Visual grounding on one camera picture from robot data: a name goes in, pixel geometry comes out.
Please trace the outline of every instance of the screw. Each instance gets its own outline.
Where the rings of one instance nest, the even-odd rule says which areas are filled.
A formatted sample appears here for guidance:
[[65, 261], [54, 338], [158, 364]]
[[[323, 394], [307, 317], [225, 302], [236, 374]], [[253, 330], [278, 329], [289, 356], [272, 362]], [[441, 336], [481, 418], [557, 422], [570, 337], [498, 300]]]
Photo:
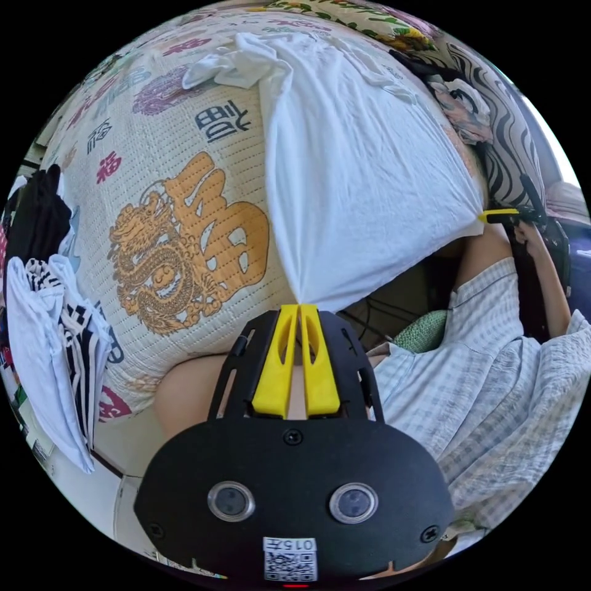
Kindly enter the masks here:
[[283, 433], [283, 441], [287, 445], [299, 445], [304, 440], [304, 436], [297, 429], [289, 429]]
[[420, 541], [423, 542], [423, 544], [430, 544], [438, 536], [439, 536], [439, 528], [437, 527], [437, 525], [431, 525], [431, 527], [428, 527], [420, 535]]
[[150, 523], [148, 527], [150, 528], [152, 537], [156, 538], [157, 540], [161, 540], [164, 537], [164, 530], [157, 523]]

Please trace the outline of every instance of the black cable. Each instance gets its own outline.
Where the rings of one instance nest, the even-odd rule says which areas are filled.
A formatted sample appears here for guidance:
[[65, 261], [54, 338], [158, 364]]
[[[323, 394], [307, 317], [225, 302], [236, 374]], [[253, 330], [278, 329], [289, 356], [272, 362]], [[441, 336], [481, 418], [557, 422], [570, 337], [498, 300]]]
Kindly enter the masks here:
[[367, 297], [367, 299], [370, 302], [375, 302], [376, 304], [380, 304], [381, 306], [386, 306], [387, 308], [393, 308], [394, 310], [400, 310], [401, 312], [405, 312], [405, 314], [409, 314], [409, 315], [413, 316], [415, 319], [420, 318], [420, 314], [415, 314], [414, 312], [411, 312], [410, 310], [405, 310], [404, 308], [401, 308], [400, 306], [395, 306], [394, 304], [389, 304], [388, 302], [384, 302], [382, 300], [379, 300], [379, 299], [375, 298], [373, 295], [369, 295]]
[[388, 340], [386, 338], [385, 334], [382, 334], [380, 331], [378, 331], [376, 328], [374, 328], [373, 326], [371, 326], [368, 323], [363, 322], [363, 320], [360, 320], [359, 318], [357, 318], [356, 316], [354, 316], [353, 314], [347, 312], [346, 310], [341, 310], [339, 312], [339, 314], [343, 314], [343, 316], [346, 316], [347, 318], [350, 318], [351, 320], [353, 320], [353, 322], [356, 322], [357, 324], [360, 324], [361, 326], [363, 326], [366, 330], [368, 330], [369, 332], [373, 332], [375, 335], [379, 336], [381, 339], [384, 340]]
[[376, 307], [373, 304], [369, 304], [372, 310], [375, 310], [376, 312], [379, 312], [380, 314], [384, 314], [386, 316], [389, 316], [390, 318], [396, 318], [397, 320], [401, 320], [402, 322], [408, 322], [411, 323], [413, 322], [415, 319], [409, 319], [408, 317], [405, 316], [401, 316], [399, 314], [396, 314], [394, 312], [392, 312], [391, 310], [382, 310], [381, 308]]
[[371, 306], [369, 305], [368, 299], [365, 298], [364, 301], [365, 301], [365, 306], [366, 306], [366, 308], [368, 310], [368, 315], [367, 315], [367, 317], [365, 319], [365, 326], [364, 326], [363, 331], [362, 331], [362, 333], [361, 333], [361, 335], [359, 337], [359, 342], [362, 341], [363, 337], [365, 336], [365, 333], [368, 331], [369, 319], [371, 317]]

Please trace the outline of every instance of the camera lens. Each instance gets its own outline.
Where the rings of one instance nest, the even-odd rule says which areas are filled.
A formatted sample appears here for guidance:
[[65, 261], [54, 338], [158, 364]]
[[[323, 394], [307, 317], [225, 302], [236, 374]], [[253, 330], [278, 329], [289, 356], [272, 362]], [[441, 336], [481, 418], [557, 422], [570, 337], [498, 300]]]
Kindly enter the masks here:
[[207, 495], [209, 510], [222, 521], [244, 521], [254, 511], [250, 490], [238, 482], [220, 482]]
[[362, 523], [376, 512], [377, 494], [366, 484], [345, 484], [332, 494], [329, 509], [341, 523]]

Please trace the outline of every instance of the sticker label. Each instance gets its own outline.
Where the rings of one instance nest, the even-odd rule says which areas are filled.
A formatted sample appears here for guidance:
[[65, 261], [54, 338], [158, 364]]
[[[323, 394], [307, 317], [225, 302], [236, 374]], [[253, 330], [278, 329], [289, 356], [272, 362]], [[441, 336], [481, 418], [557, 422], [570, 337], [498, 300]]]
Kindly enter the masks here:
[[312, 537], [264, 537], [265, 579], [282, 582], [318, 580], [316, 540]]

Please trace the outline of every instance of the person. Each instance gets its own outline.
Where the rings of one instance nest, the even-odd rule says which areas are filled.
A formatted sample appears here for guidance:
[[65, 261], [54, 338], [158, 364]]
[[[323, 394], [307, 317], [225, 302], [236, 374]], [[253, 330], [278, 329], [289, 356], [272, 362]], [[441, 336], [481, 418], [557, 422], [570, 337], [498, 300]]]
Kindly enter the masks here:
[[[571, 316], [537, 228], [522, 222], [515, 237], [535, 263], [548, 342], [524, 336], [508, 236], [502, 225], [485, 225], [465, 240], [441, 345], [416, 354], [387, 343], [368, 353], [386, 423], [436, 459], [456, 510], [447, 539], [427, 561], [445, 555], [461, 532], [496, 527], [533, 489], [564, 443], [591, 376], [590, 324], [578, 310]], [[206, 420], [223, 361], [190, 360], [166, 374], [155, 396], [166, 438]], [[287, 418], [305, 419], [301, 367]], [[379, 576], [396, 572], [390, 565]]]

